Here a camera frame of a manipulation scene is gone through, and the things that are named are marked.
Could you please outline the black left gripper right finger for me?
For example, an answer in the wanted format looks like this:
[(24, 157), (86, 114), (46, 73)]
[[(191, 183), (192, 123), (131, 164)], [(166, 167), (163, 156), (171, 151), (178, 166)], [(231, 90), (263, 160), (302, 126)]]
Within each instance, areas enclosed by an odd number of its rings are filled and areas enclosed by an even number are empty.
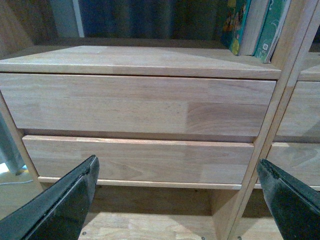
[(256, 168), (266, 205), (284, 240), (320, 238), (320, 193), (267, 159)]

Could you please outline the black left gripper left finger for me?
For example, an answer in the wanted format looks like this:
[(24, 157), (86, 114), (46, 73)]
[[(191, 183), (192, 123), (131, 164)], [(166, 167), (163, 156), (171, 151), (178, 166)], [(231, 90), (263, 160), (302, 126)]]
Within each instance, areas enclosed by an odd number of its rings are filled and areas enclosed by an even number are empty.
[(92, 155), (0, 221), (2, 240), (77, 240), (93, 202), (99, 159)]

